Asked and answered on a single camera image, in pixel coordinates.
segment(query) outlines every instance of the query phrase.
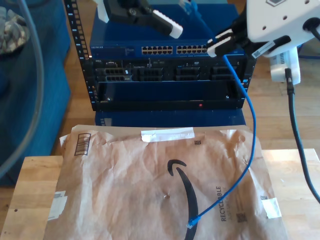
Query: black cable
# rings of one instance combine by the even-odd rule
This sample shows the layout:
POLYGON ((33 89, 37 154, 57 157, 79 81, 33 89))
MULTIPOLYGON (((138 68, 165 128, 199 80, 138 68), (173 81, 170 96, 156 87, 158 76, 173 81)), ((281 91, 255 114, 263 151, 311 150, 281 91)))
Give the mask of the black cable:
POLYGON ((313 36, 320 41, 320 34, 317 31, 317 29, 313 27, 313 28, 310 29, 310 31, 313 34, 313 36))
POLYGON ((291 121, 291 126, 296 142, 296 146, 299 151, 300 159, 301 159, 301 164, 302 164, 302 170, 303 174, 305 177, 306 184, 308 185, 311 193, 315 197, 315 199, 318 201, 320 204, 320 196, 318 195, 317 191, 315 190, 308 171, 308 165, 307 165, 307 160, 304 152, 304 146, 302 144, 299 130, 298 130, 298 124, 297 124, 297 119, 296 119, 296 111, 295 111, 295 88, 294 84, 292 82, 292 73, 290 68, 285 69, 285 78, 286 78, 286 90, 289 98, 289 113, 290 113, 290 121, 291 121))

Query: white tape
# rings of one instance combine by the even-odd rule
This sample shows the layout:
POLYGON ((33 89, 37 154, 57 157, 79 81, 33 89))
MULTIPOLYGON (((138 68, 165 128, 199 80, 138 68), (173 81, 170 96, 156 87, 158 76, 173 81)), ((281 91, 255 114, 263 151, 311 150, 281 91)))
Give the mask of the white tape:
POLYGON ((193 127, 141 131, 142 141, 147 143, 193 139, 193 127))
POLYGON ((261 200, 268 219, 280 218, 281 212, 277 198, 261 200))
POLYGON ((62 214, 67 203, 67 196, 65 196, 66 191, 56 191, 50 208, 50 213, 48 216, 48 221, 57 219, 60 214, 62 214))

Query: cable strain relief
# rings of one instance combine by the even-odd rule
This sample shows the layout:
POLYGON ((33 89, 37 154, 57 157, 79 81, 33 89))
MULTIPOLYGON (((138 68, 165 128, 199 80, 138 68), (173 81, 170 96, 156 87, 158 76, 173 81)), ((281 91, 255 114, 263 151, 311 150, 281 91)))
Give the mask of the cable strain relief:
POLYGON ((311 30, 317 29, 320 26, 320 19, 318 17, 312 17, 305 21, 302 28, 307 32, 311 32, 311 30))

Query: blue equipment cabinet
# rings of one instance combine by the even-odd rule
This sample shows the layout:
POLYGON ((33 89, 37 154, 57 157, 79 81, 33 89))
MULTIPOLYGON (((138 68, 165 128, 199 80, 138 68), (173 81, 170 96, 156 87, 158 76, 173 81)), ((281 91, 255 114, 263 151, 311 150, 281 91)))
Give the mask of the blue equipment cabinet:
MULTIPOLYGON (((74 14, 77 4, 67 8, 71 0, 64 2, 77 44, 81 35, 77 28, 81 29, 81 24, 72 25, 77 20, 74 14)), ((226 67, 221 65, 224 64, 222 59, 213 60, 202 51, 178 52, 179 47, 203 48, 212 36, 199 27, 201 24, 197 19, 188 19, 178 5, 153 7, 183 25, 185 31, 180 39, 162 36, 151 28, 115 22, 106 24, 96 14, 90 42, 92 57, 85 54, 87 46, 79 44, 81 67, 92 109, 96 111, 95 123, 119 127, 245 124, 241 110, 245 99, 232 85, 234 82, 230 74, 223 76, 227 81, 215 76, 221 67, 225 71, 226 67), (162 47, 162 52, 149 54, 148 51, 162 45, 166 47, 165 53, 162 47), (178 75, 185 68, 199 69, 195 65, 201 61, 200 68, 205 72, 199 71, 187 77, 178 75)), ((238 16, 235 6, 229 4, 199 4, 198 9, 213 34, 223 31, 238 16)), ((241 50, 230 53, 230 59, 237 73, 241 73, 242 84, 248 89, 255 62, 250 62, 241 50)))

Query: network switch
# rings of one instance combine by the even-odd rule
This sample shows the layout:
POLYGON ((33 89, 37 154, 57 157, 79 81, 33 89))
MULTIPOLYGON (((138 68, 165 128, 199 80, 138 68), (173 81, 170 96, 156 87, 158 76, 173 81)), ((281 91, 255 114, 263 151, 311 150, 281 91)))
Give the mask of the network switch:
MULTIPOLYGON (((190 19, 178 4, 153 5, 183 26, 179 39, 163 36, 155 30, 140 26, 111 22, 104 23, 95 15, 90 50, 93 59, 124 60, 143 58, 208 57, 207 42, 214 34, 223 31, 237 17, 237 10, 228 4, 199 4, 198 10, 212 35, 197 19, 190 19)), ((236 50, 230 54, 244 54, 236 50)))

